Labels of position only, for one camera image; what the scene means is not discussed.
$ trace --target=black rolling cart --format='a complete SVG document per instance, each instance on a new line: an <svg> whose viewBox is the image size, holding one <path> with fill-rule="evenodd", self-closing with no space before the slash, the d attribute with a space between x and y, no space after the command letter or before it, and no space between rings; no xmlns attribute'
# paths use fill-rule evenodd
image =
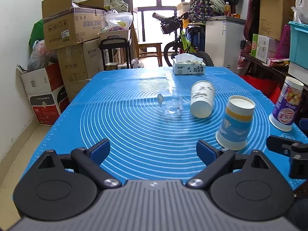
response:
<svg viewBox="0 0 308 231"><path fill-rule="evenodd" d="M131 65L131 39L127 40L126 38L107 38L101 41L99 48L102 52L103 58L103 66L104 70L106 70L106 63L104 58L104 50L108 50L109 53L109 61L113 62L113 49L125 49L126 54L126 64L127 68L129 69L129 65Z"/></svg>

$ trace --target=circular line pattern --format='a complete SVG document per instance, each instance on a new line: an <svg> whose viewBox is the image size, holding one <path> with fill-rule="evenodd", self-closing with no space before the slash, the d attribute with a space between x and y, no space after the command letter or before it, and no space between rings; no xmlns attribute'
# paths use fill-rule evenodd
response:
<svg viewBox="0 0 308 231"><path fill-rule="evenodd" d="M126 179L186 181L205 168L196 154L197 141L203 139L220 148L215 132L224 117L227 100L232 95L242 95L256 103L248 146L243 153L264 150L270 131L264 108L249 91L218 75L148 72L104 87L89 100L81 115L80 132L85 146L89 148L108 138L110 155L101 166L122 182ZM202 79L212 82L216 90L213 113L207 119L197 119L190 113L190 89ZM179 89L184 98L183 114L175 119L166 117L157 103L157 95L170 86Z"/></svg>

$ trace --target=paper cup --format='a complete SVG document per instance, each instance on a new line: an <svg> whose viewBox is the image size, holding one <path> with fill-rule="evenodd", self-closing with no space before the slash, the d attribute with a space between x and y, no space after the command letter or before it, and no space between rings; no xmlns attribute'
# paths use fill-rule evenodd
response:
<svg viewBox="0 0 308 231"><path fill-rule="evenodd" d="M304 84L287 76L269 121L279 130L289 132L298 111Z"/></svg>
<svg viewBox="0 0 308 231"><path fill-rule="evenodd" d="M198 81L192 86L190 112L197 118L207 118L212 114L215 89L207 81Z"/></svg>
<svg viewBox="0 0 308 231"><path fill-rule="evenodd" d="M247 97L234 95L229 98L221 127L216 132L216 140L222 147L237 151L247 146L255 107Z"/></svg>

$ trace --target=purple snack can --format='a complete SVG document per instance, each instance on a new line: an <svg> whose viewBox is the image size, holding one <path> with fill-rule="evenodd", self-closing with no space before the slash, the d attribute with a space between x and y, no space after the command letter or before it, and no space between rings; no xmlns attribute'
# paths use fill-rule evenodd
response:
<svg viewBox="0 0 308 231"><path fill-rule="evenodd" d="M279 130L289 132L299 108L304 84L287 76L269 121Z"/></svg>

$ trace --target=green bicycle frame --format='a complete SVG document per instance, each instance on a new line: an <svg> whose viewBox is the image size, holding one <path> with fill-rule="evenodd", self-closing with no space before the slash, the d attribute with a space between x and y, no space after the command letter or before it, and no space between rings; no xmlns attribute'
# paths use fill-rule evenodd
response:
<svg viewBox="0 0 308 231"><path fill-rule="evenodd" d="M181 30L180 35L181 35L181 41L183 44L184 53L196 53L196 50L192 47L190 41L185 36L185 33L183 32L183 30Z"/></svg>

